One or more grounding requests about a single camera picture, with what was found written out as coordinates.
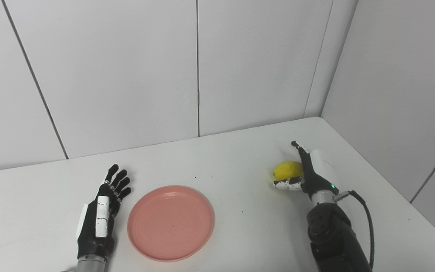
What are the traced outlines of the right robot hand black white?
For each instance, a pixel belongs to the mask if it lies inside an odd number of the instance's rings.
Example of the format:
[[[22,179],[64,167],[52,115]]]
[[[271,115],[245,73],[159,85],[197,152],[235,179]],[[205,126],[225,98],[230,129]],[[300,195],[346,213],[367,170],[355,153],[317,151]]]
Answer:
[[[312,198],[319,192],[331,193],[332,197],[339,194],[335,185],[337,176],[335,169],[321,156],[317,149],[308,152],[297,141],[292,141],[301,159],[302,174],[295,177],[275,178],[273,186],[280,190],[302,191]]]

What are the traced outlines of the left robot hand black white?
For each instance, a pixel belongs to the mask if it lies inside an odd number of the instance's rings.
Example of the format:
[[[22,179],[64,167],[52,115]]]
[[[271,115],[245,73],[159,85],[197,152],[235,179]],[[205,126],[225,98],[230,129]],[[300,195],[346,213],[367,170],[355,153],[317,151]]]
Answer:
[[[84,205],[77,231],[77,257],[95,255],[109,260],[116,246],[113,237],[115,218],[128,196],[131,179],[126,169],[112,165],[99,187],[95,199]]]

